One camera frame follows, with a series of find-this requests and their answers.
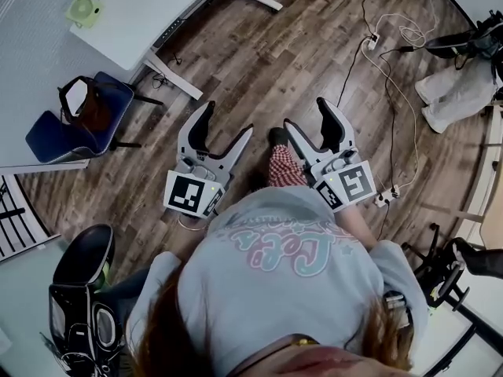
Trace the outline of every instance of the red plaid skirt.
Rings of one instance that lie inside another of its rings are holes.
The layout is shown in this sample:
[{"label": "red plaid skirt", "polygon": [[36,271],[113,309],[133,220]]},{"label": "red plaid skirt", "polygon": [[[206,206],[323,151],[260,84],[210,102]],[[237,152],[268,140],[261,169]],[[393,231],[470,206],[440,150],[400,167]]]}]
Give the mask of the red plaid skirt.
[{"label": "red plaid skirt", "polygon": [[301,167],[292,158],[286,145],[276,145],[269,161],[267,185],[286,187],[287,185],[307,185]]}]

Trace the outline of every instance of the wooden floor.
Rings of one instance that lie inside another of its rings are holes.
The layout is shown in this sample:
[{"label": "wooden floor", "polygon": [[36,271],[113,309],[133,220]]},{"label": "wooden floor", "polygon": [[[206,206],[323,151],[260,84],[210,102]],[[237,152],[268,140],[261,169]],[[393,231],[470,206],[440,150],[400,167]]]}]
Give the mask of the wooden floor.
[{"label": "wooden floor", "polygon": [[[187,20],[183,29],[163,48],[167,62],[172,52],[183,59],[170,66],[202,89],[201,101],[215,100],[208,143],[222,150],[239,129],[251,122],[255,134],[236,168],[221,209],[247,189],[247,175],[263,161],[266,134],[285,117],[296,121],[314,141],[321,142],[321,116],[315,99],[336,102],[360,40],[368,34],[362,19],[362,0],[277,0],[284,8],[276,14],[252,0],[214,0]],[[468,29],[448,0],[433,0],[439,26],[429,36]],[[367,20],[376,25],[383,13],[404,13],[428,30],[433,25],[428,0],[367,0]],[[403,46],[396,17],[383,21],[380,44],[373,54]],[[393,78],[418,111],[419,174],[391,205],[383,236],[426,247],[428,225],[436,221],[449,232],[455,219],[422,207],[423,203],[461,208],[475,177],[485,119],[474,116],[438,135],[419,113],[422,106],[414,83],[452,61],[424,49],[392,53]],[[123,279],[133,269],[173,243],[179,226],[176,214],[165,211],[163,190],[167,171],[174,168],[177,134],[198,104],[172,86],[152,88],[152,74],[139,82],[141,92],[165,105],[134,104],[119,136],[138,141],[140,150],[118,150],[92,160],[86,170],[27,174],[21,177],[28,197],[49,230],[71,239],[98,222],[116,231],[116,258],[112,275]],[[410,181],[416,167],[413,154],[413,116],[405,101],[391,90],[396,126],[393,169],[395,183]],[[343,96],[341,108],[357,133],[362,156],[374,174],[391,186],[390,147],[392,111],[384,92],[384,77],[359,56]],[[379,234],[386,208],[371,200],[361,206],[365,218]]]}]

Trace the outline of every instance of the white pants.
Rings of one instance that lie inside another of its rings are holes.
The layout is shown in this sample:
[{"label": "white pants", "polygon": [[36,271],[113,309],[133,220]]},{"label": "white pants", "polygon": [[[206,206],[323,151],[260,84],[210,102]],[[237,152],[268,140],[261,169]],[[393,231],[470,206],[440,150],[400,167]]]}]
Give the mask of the white pants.
[{"label": "white pants", "polygon": [[416,82],[416,91],[428,106],[423,116],[437,133],[452,123],[480,112],[487,106],[503,82],[493,76],[490,61],[478,57],[461,69],[454,66]]}]

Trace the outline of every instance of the electrical cable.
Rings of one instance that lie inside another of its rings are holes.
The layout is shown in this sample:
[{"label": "electrical cable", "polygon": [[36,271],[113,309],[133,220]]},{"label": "electrical cable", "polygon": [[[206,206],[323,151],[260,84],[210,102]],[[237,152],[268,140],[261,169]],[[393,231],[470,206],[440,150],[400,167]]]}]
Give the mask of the electrical cable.
[{"label": "electrical cable", "polygon": [[[176,53],[173,53],[173,58],[171,58],[170,60],[168,60],[167,63],[170,63],[172,61],[176,61],[176,64],[179,66],[180,64],[182,64],[183,59],[179,59],[176,56]],[[158,90],[163,85],[169,85],[170,84],[170,82],[167,80],[166,77],[164,77],[164,75],[159,74],[157,71],[150,69],[137,82],[135,82],[134,85],[135,86],[140,85],[153,72],[155,72],[155,75],[152,77],[152,88],[154,90]]]},{"label": "electrical cable", "polygon": [[384,183],[383,183],[383,181],[382,181],[382,180],[380,180],[379,174],[377,174],[377,172],[375,172],[375,175],[376,175],[376,177],[377,177],[377,180],[379,180],[380,185],[382,185],[382,186],[383,186],[383,190],[386,190],[386,187],[384,187]]},{"label": "electrical cable", "polygon": [[61,355],[61,360],[64,361],[66,363],[66,361],[64,360],[64,358],[66,356],[69,356],[69,355],[72,355],[72,356],[79,356],[79,357],[83,357],[84,359],[87,359],[87,360],[90,360],[91,362],[93,362],[93,365],[95,367],[95,369],[97,370],[98,374],[103,376],[103,371],[100,369],[100,367],[97,365],[96,361],[90,357],[87,353],[80,353],[80,352],[67,352],[63,355]]},{"label": "electrical cable", "polygon": [[373,60],[365,54],[365,51],[363,49],[363,44],[361,44],[360,50],[362,51],[363,56],[370,63],[372,63],[372,65],[375,68],[377,68],[385,77],[387,77],[389,79],[389,81],[395,86],[395,88],[397,89],[397,91],[406,100],[407,104],[409,105],[410,111],[412,112],[413,117],[414,117],[414,138],[413,138],[413,141],[414,141],[414,152],[415,152],[415,155],[416,155],[416,171],[414,173],[413,179],[411,181],[407,182],[407,183],[404,183],[403,185],[400,185],[398,187],[398,190],[399,190],[402,187],[406,187],[406,186],[411,185],[412,183],[414,183],[415,180],[416,180],[416,177],[417,177],[418,170],[419,170],[419,154],[417,153],[417,117],[416,117],[416,111],[414,110],[413,106],[411,105],[411,103],[409,102],[409,100],[407,99],[407,97],[405,96],[405,94],[402,92],[402,90],[400,90],[400,88],[398,88],[398,86],[396,85],[395,81],[393,81],[393,78],[391,76],[387,75],[380,66],[378,66],[376,63],[374,63]]},{"label": "electrical cable", "polygon": [[387,75],[386,75],[386,80],[384,81],[384,89],[386,90],[387,99],[389,100],[389,103],[390,103],[390,108],[393,111],[393,120],[391,122],[391,149],[390,149],[390,171],[391,171],[391,191],[392,192],[394,192],[394,189],[395,189],[395,179],[394,179],[394,171],[393,171],[393,169],[395,167],[394,164],[393,164],[393,147],[395,146],[396,109],[395,109],[395,104],[393,103],[393,100],[391,99],[390,91],[387,88],[387,81],[390,79],[390,75],[391,75],[391,65],[383,57],[383,55],[387,54],[387,53],[390,53],[390,52],[397,51],[397,50],[399,50],[399,49],[391,49],[391,50],[388,50],[387,52],[384,52],[384,53],[382,53],[382,54],[379,55],[379,58],[381,60],[384,60],[384,62],[387,64],[387,67],[388,67],[388,72],[387,72]]},{"label": "electrical cable", "polygon": [[380,237],[383,234],[384,225],[386,224],[387,216],[390,213],[390,202],[387,199],[384,202],[387,204],[387,209],[386,209],[386,215],[384,215],[383,224],[380,227],[379,236],[377,237],[378,241],[380,240]]},{"label": "electrical cable", "polygon": [[410,18],[404,16],[401,13],[390,13],[390,14],[383,14],[380,17],[380,19],[377,21],[374,33],[378,34],[379,24],[383,18],[385,18],[386,16],[399,16],[402,19],[409,21],[410,23],[412,23],[415,26],[415,28],[413,28],[413,27],[406,27],[404,25],[400,25],[398,27],[398,29],[400,30],[400,35],[402,36],[402,38],[407,43],[409,43],[410,45],[412,45],[414,47],[417,47],[417,48],[424,47],[424,45],[426,45],[428,34],[432,33],[437,28],[437,25],[439,24],[439,19],[437,18],[436,14],[435,14],[435,6],[433,5],[433,0],[429,0],[429,1],[430,1],[430,6],[431,6],[431,13],[433,14],[433,18],[435,20],[435,23],[434,23],[432,29],[430,29],[426,32],[423,32],[420,29],[419,25],[417,25],[416,22],[412,21]]},{"label": "electrical cable", "polygon": [[339,96],[339,100],[337,101],[337,108],[339,107],[340,105],[340,101],[342,100],[343,98],[343,95],[344,95],[344,90],[346,89],[346,83],[347,83],[347,80],[349,79],[349,76],[351,75],[351,70],[353,70],[353,67],[354,67],[354,63],[356,62],[356,56],[358,55],[358,51],[360,50],[360,47],[362,46],[362,43],[371,37],[372,35],[372,31],[370,30],[370,25],[369,25],[369,22],[367,21],[367,19],[365,18],[365,5],[363,3],[365,3],[366,0],[362,0],[362,10],[363,10],[363,20],[365,21],[365,24],[367,25],[367,28],[369,29],[369,33],[370,35],[367,35],[365,36],[361,41],[360,43],[358,44],[358,48],[356,49],[356,51],[354,52],[354,56],[353,56],[353,63],[351,63],[351,66],[349,67],[349,71],[347,72],[347,76],[346,76],[346,79],[344,80],[344,84],[343,84],[343,89],[340,91],[340,96]]},{"label": "electrical cable", "polygon": [[369,33],[372,34],[372,31],[370,31],[370,25],[369,25],[369,22],[367,21],[366,17],[365,17],[365,3],[366,0],[362,0],[362,10],[363,10],[363,20],[365,21],[365,25],[367,26],[367,29],[369,29]]},{"label": "electrical cable", "polygon": [[346,76],[346,79],[344,80],[344,84],[343,84],[343,89],[340,91],[340,95],[339,95],[339,100],[337,101],[337,108],[339,107],[340,105],[340,101],[342,100],[343,98],[343,95],[344,95],[344,90],[346,89],[346,83],[347,83],[347,80],[349,79],[349,76],[351,75],[351,70],[353,70],[353,67],[354,67],[354,63],[356,62],[356,56],[358,55],[358,52],[360,51],[360,48],[362,47],[362,43],[364,41],[367,41],[367,40],[370,40],[368,36],[365,36],[361,41],[360,43],[358,44],[358,48],[356,48],[356,51],[354,52],[354,56],[353,56],[353,63],[351,63],[351,67],[349,67],[349,71],[347,72],[347,76]]}]

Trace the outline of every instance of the white desk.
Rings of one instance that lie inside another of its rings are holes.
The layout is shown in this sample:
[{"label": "white desk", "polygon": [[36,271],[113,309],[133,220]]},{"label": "white desk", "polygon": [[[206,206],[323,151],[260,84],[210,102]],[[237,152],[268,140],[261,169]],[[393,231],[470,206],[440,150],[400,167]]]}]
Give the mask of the white desk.
[{"label": "white desk", "polygon": [[[195,86],[172,72],[152,51],[152,44],[189,7],[198,0],[101,0],[103,11],[92,28],[70,29],[84,42],[94,47],[126,70],[142,61],[170,82],[199,99]],[[279,10],[282,5],[273,0],[257,0]]]}]

